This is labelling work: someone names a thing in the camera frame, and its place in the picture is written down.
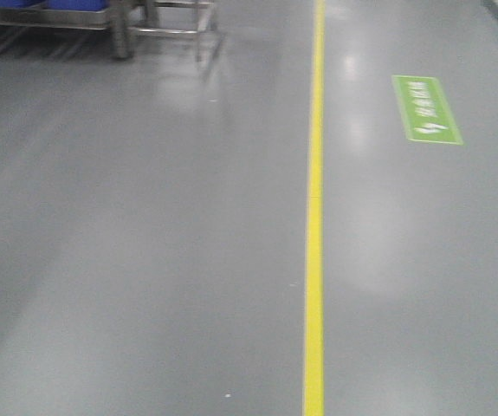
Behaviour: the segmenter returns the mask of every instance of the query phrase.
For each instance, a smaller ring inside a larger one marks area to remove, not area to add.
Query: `blue object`
[[[99,11],[107,7],[107,0],[49,0],[50,9]]]
[[[22,8],[40,3],[42,0],[0,0],[0,7]]]

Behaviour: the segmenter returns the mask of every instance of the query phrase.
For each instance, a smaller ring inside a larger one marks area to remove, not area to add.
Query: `metal cart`
[[[192,29],[165,29],[159,27],[158,9],[162,7],[194,10]],[[130,14],[141,8],[144,19],[133,25]],[[109,0],[108,7],[100,11],[52,10],[45,3],[22,9],[0,8],[0,25],[61,29],[110,29],[113,35],[113,53],[116,58],[133,56],[135,36],[164,36],[193,39],[197,59],[201,59],[200,37],[217,28],[215,0]]]

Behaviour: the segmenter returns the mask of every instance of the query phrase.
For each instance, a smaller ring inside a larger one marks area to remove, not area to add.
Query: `blue bin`
[[[0,7],[22,8],[40,3],[42,0],[0,0]]]
[[[107,0],[49,0],[49,8],[57,10],[99,11],[107,7]]]

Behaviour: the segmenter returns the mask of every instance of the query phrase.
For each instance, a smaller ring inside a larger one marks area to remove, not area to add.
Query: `metal cart leg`
[[[145,0],[144,4],[146,26],[149,28],[158,27],[158,8],[154,0]]]
[[[199,27],[200,24],[200,0],[195,0],[195,24],[197,25],[196,31],[197,33],[195,34],[195,42],[196,42],[196,48],[197,48],[197,62],[201,62],[203,60],[203,57],[200,52],[200,36],[201,36],[201,28]]]
[[[133,56],[133,39],[129,33],[129,3],[127,0],[110,0],[112,9],[113,53],[118,59]]]

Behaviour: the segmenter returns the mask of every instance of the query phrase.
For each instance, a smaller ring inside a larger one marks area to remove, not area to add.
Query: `yellow floor line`
[[[324,414],[322,177],[325,0],[315,0],[305,300],[304,416]]]

